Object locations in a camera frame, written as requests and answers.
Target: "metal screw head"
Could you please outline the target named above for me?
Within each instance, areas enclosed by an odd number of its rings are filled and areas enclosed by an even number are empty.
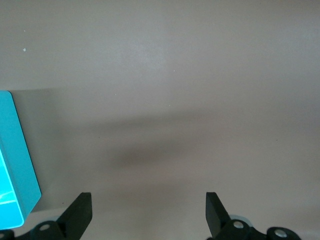
[[[280,238],[286,238],[288,235],[286,234],[285,231],[281,230],[281,229],[277,229],[274,231],[275,235],[277,235]]]
[[[44,230],[47,230],[48,228],[50,228],[50,225],[49,224],[45,224],[45,225],[42,225],[39,230],[40,231],[44,231]]]
[[[243,228],[244,228],[243,223],[240,222],[240,221],[235,221],[235,222],[233,223],[233,226],[235,226],[237,229],[243,229]]]

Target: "white surface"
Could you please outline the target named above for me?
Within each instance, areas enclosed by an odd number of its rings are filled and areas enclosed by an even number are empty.
[[[320,239],[319,13],[311,0],[2,0],[0,88],[43,193],[17,233],[91,192],[82,239],[204,240],[215,191],[261,232]]]

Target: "table surface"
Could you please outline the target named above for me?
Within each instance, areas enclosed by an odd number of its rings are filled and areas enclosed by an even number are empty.
[[[320,239],[320,2],[0,2],[42,190],[24,233],[92,193],[82,239],[206,239],[206,192]]]

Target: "black plastic claw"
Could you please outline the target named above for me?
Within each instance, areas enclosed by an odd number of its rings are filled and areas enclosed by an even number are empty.
[[[271,227],[263,234],[244,221],[231,220],[215,192],[206,193],[205,217],[212,235],[208,240],[301,240],[287,228]]]
[[[45,221],[15,237],[14,231],[0,231],[1,240],[79,240],[92,219],[91,193],[81,193],[56,221]]]

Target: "turquoise plastic container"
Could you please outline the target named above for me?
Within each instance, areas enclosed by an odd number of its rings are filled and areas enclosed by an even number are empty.
[[[0,90],[0,230],[22,226],[40,197],[14,100]]]

